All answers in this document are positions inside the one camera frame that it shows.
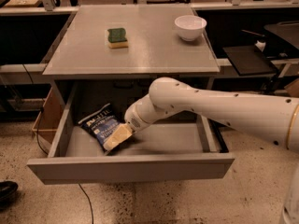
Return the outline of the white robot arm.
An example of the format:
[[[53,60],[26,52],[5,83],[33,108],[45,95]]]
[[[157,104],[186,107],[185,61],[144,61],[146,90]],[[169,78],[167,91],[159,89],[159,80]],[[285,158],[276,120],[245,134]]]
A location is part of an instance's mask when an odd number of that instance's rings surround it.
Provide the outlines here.
[[[234,162],[221,179],[123,186],[110,221],[137,224],[278,224],[298,214],[299,104],[292,97],[198,90],[154,80],[124,118],[148,129],[176,115],[217,121]]]

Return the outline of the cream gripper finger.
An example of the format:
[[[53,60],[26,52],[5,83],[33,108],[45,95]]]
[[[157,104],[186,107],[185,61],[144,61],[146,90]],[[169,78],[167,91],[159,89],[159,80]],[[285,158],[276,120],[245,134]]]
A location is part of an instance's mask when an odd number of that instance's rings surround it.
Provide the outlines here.
[[[120,124],[112,135],[105,141],[104,149],[110,151],[123,141],[127,140],[133,134],[128,124]]]

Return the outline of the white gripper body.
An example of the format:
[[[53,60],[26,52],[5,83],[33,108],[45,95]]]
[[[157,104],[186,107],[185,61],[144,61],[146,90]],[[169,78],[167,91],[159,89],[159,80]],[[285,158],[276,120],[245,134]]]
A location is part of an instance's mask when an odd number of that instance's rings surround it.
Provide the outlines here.
[[[134,133],[140,132],[147,127],[147,123],[137,113],[137,104],[132,104],[126,110],[124,120]]]

